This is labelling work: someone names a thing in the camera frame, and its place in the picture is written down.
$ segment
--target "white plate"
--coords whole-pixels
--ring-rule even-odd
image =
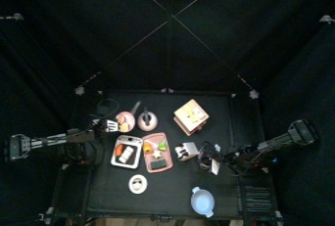
[[[118,157],[115,157],[115,148],[123,144],[123,151],[130,146],[134,149],[132,155],[130,160],[126,163],[120,163],[118,161]],[[110,163],[115,166],[127,167],[127,168],[136,168],[139,166],[139,157],[140,157],[140,146],[142,146],[142,139],[139,137],[122,135],[118,137],[115,147],[112,150],[111,160]]]

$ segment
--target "white bowl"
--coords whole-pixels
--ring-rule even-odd
[[[210,217],[213,215],[214,198],[211,194],[199,187],[193,188],[191,206],[195,213]]]

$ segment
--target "cardboard box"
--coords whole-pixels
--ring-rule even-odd
[[[175,122],[189,136],[202,128],[209,118],[194,99],[174,111],[174,115]]]

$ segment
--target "black backdrop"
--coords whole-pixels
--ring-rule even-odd
[[[0,16],[25,18],[0,20],[1,141],[63,132],[81,85],[256,89],[266,138],[297,118],[313,121],[321,138],[281,154],[281,210],[332,224],[335,24],[319,19],[333,13],[333,0],[1,0],[0,7]],[[43,158],[29,164],[0,170],[0,218],[9,221],[49,204],[56,167]]]

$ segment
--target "orange object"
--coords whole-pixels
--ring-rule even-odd
[[[143,142],[143,144],[142,144],[142,151],[143,151],[146,154],[151,153],[151,145],[150,145],[150,143]]]
[[[123,151],[123,144],[119,144],[115,148],[115,156],[119,157]]]

